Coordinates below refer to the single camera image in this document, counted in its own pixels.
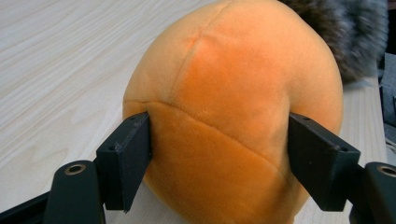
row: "fluffy plush toy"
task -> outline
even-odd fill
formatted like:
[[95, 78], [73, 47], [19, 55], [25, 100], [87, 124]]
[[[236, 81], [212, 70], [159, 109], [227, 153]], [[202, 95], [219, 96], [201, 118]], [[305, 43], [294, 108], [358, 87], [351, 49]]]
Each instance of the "fluffy plush toy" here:
[[334, 133], [342, 81], [325, 41], [275, 0], [219, 1], [166, 29], [123, 116], [148, 111], [145, 182], [192, 223], [291, 223], [308, 195], [289, 167], [289, 112]]

